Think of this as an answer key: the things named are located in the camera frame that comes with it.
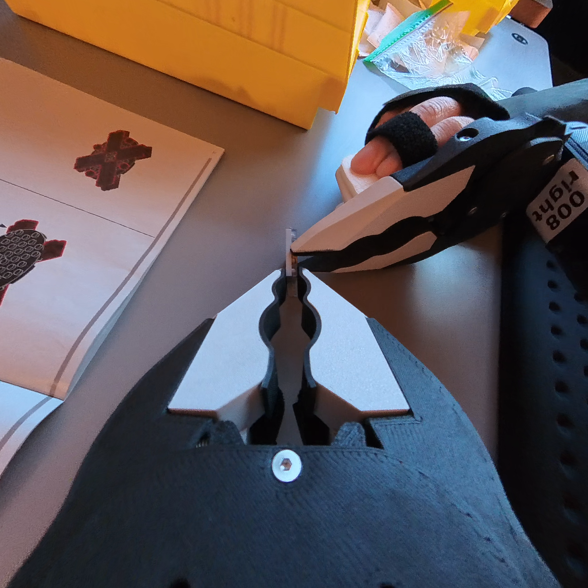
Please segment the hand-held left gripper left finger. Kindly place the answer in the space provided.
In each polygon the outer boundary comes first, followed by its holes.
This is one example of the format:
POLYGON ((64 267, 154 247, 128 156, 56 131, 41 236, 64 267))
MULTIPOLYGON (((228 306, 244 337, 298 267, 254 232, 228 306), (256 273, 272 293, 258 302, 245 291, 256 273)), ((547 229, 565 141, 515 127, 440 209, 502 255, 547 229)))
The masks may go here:
POLYGON ((172 413, 233 422, 249 443, 275 445, 282 422, 271 339, 281 325, 276 270, 219 312, 168 404, 172 413))

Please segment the person's right forearm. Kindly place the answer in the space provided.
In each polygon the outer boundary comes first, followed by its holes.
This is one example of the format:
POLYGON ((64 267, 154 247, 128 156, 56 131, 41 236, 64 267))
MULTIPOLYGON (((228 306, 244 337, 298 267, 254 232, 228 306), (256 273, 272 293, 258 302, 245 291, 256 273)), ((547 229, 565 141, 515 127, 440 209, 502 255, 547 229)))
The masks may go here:
POLYGON ((587 123, 587 79, 500 100, 511 119, 525 113, 541 119, 551 115, 563 122, 587 123))

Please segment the yellow plastic parts bin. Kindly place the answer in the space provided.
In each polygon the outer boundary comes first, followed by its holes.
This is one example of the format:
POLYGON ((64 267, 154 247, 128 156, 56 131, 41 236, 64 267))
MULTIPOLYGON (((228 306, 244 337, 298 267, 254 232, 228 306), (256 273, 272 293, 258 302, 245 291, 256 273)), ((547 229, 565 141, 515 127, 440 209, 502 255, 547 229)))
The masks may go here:
POLYGON ((301 128, 337 112, 369 1, 7 1, 17 15, 301 128))
POLYGON ((464 33, 476 36, 488 33, 518 3, 518 1, 446 1, 448 7, 436 19, 435 32, 445 38, 457 39, 464 33))

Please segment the black perforated pad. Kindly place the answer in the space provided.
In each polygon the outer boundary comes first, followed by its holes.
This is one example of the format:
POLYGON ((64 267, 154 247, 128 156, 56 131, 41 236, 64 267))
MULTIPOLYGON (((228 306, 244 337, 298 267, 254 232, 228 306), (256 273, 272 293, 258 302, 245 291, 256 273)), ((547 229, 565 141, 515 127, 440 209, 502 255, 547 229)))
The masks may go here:
POLYGON ((503 228, 498 470, 564 587, 587 587, 587 300, 525 217, 503 228))

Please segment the crumpled clear plastic bag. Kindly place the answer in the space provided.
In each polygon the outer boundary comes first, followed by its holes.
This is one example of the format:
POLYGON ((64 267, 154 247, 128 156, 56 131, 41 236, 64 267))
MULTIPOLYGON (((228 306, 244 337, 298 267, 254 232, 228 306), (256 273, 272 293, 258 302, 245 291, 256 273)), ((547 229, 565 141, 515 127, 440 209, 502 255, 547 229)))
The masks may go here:
POLYGON ((483 75, 474 65, 483 39, 465 32, 470 11, 443 4, 417 12, 391 30, 364 58, 366 66, 411 90, 472 83, 492 99, 512 96, 499 88, 496 77, 483 75))

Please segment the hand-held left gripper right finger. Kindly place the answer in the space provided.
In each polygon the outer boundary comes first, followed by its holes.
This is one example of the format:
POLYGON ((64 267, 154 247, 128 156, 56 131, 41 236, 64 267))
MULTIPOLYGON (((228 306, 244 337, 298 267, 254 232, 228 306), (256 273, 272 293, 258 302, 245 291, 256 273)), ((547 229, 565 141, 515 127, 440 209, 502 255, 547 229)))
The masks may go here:
POLYGON ((303 357, 296 421, 305 445, 328 445, 348 422, 408 415, 410 407, 368 318, 308 270, 298 271, 303 357))

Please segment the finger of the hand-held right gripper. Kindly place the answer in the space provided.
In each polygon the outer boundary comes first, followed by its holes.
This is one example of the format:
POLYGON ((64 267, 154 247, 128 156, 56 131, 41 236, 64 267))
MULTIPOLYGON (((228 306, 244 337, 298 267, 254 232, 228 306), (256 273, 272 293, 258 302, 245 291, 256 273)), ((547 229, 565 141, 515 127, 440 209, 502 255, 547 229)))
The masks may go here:
POLYGON ((437 237, 431 231, 414 236, 392 250, 398 239, 383 233, 357 240, 341 251, 320 252, 300 262, 313 272, 347 273, 382 269, 430 250, 437 237))
POLYGON ((410 192, 393 178, 382 178, 305 231, 291 250, 299 255, 341 251, 408 217, 430 217, 452 202, 473 171, 470 166, 410 192))

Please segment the grey desk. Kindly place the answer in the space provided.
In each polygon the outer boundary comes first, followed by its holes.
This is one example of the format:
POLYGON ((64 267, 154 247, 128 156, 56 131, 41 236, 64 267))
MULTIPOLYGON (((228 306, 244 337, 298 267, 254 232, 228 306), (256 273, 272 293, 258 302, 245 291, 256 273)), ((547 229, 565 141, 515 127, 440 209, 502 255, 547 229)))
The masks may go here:
MULTIPOLYGON (((202 320, 281 266, 286 227, 302 232, 339 203, 335 171, 396 89, 360 63, 339 113, 320 111, 304 131, 19 18, 4 2, 1 56, 224 148, 77 388, 1 479, 1 551, 25 553, 134 383, 202 320)), ((321 276, 442 381, 494 459, 500 237, 495 227, 414 266, 321 276)))

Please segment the person's right hand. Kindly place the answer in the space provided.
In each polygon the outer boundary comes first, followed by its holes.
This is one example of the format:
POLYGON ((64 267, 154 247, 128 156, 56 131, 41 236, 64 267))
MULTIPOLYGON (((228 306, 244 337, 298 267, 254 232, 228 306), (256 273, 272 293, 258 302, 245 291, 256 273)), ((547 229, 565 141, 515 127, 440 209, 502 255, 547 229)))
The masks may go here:
POLYGON ((369 175, 383 178, 400 171, 404 167, 403 155, 416 149, 415 133, 405 130, 406 138, 400 139, 401 128, 412 124, 419 118, 422 123, 418 128, 426 126, 430 135, 435 137, 437 146, 443 146, 458 131, 473 122, 466 116, 466 109, 458 101, 449 97, 427 99, 411 108, 397 108, 381 115, 376 127, 384 126, 386 136, 379 134, 373 137, 356 153, 350 161, 350 170, 356 175, 369 175))

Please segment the instruction booklet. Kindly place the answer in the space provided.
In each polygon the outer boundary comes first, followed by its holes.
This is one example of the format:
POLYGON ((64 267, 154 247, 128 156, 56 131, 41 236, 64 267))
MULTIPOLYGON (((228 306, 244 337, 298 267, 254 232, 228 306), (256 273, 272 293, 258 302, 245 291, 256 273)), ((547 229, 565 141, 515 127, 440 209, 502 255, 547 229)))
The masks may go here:
POLYGON ((1 60, 1 472, 74 388, 223 153, 1 60))

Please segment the brown paper bag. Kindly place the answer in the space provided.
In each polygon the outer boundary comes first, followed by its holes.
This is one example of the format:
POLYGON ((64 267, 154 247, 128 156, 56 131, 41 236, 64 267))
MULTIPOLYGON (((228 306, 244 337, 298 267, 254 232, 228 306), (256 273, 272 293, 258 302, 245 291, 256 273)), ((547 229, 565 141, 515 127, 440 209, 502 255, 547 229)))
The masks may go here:
POLYGON ((373 1, 359 42, 359 58, 365 58, 379 47, 381 41, 409 16, 429 8, 436 1, 373 1))

